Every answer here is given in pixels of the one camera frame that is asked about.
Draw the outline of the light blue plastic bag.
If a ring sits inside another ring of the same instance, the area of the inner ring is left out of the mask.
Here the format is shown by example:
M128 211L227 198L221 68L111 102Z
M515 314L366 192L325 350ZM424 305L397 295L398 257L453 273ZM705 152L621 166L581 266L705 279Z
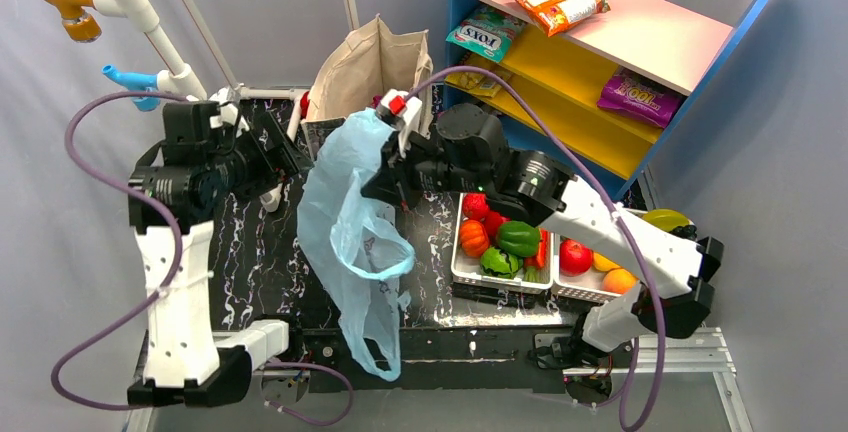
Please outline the light blue plastic bag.
M340 312L353 359L387 382L401 374L399 285L415 251L393 210L361 190L392 131L372 108L348 116L320 147L297 207L299 246Z

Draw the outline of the beige canvas tote bag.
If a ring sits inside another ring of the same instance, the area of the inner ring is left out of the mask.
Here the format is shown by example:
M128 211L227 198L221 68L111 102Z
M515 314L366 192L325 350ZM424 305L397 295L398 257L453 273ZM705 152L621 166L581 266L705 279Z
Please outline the beige canvas tote bag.
M428 31L395 34L380 17L350 32L325 60L306 95L301 120L308 151L317 159L326 138L346 118L385 92L409 91L434 71Z

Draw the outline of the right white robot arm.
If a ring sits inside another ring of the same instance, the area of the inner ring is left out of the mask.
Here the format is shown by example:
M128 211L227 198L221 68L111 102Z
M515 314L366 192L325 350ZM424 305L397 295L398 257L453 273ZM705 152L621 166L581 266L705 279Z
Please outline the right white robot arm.
M500 214L573 239L624 267L640 285L582 315L573 351L600 355L648 333L690 337L711 311L723 244L676 237L618 206L558 160L510 147L500 121L461 104L429 135L417 130L421 105L388 92L376 117L390 127L365 197L411 206L425 192L482 193Z

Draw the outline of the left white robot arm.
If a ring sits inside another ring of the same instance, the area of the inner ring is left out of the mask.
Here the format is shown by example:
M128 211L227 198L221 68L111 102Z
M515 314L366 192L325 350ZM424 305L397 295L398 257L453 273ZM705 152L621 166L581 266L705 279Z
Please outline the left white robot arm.
M245 118L233 104L172 102L164 138L136 162L128 184L129 223L145 272L147 355L127 391L138 407L213 408L241 401L253 373L285 352L289 326L261 319L216 340L209 265L214 215L228 198L280 204L283 183L311 160L269 113Z

